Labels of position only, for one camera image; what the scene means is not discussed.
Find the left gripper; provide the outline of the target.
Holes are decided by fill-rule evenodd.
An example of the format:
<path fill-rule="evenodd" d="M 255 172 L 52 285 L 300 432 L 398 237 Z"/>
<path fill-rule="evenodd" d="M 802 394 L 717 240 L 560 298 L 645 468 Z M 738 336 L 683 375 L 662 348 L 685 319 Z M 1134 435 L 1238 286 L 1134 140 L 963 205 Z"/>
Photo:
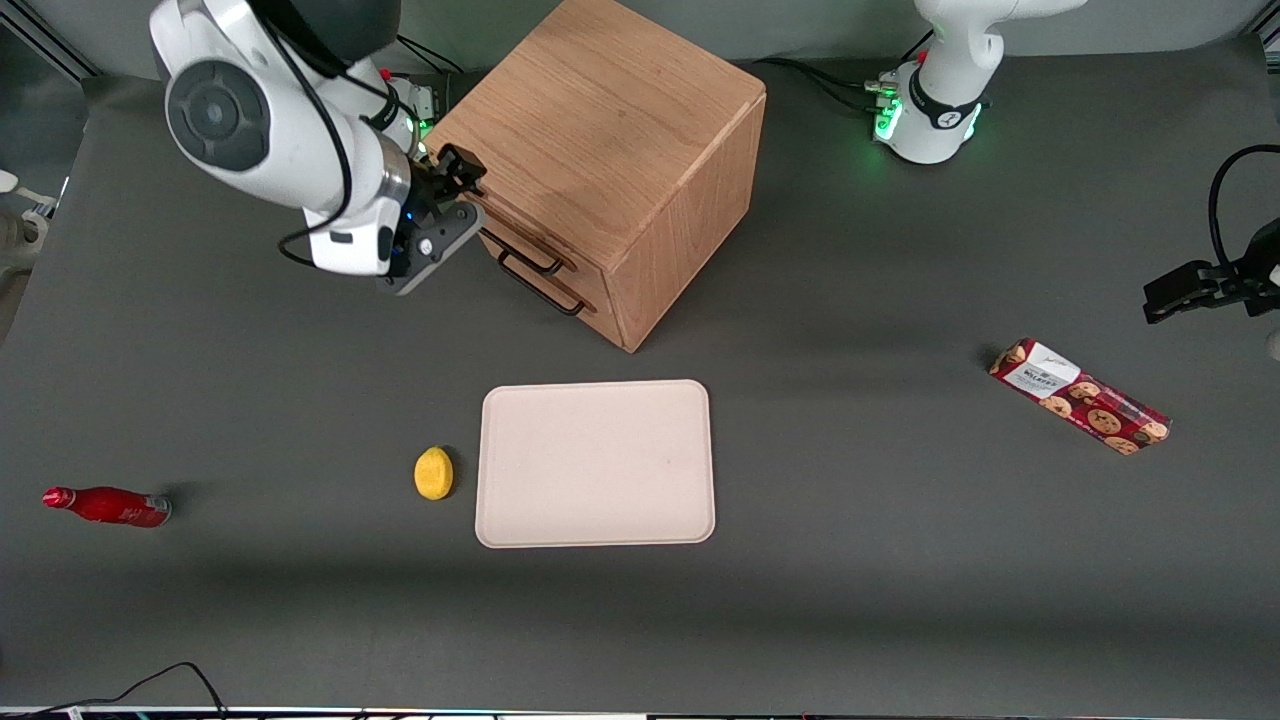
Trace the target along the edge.
<path fill-rule="evenodd" d="M 1245 288 L 1221 288 L 1222 274 L 1208 261 L 1185 263 L 1143 288 L 1146 323 L 1155 325 L 1178 314 L 1198 309 L 1244 304 L 1248 316 L 1262 316 L 1279 309 L 1279 225 L 1276 218 L 1260 228 L 1240 258 Z"/>

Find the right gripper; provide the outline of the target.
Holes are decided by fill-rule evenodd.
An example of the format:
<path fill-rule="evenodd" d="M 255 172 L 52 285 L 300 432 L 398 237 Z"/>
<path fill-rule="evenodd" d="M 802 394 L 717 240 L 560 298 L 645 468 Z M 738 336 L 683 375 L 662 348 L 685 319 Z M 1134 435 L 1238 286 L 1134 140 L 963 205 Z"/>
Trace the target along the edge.
<path fill-rule="evenodd" d="M 311 233 L 312 263 L 342 275 L 425 278 L 453 243 L 445 210 L 453 201 L 453 186 L 461 187 L 461 193 L 484 197 L 485 174 L 472 152 L 453 143 L 440 147 L 436 167 L 387 164 L 365 204 Z"/>

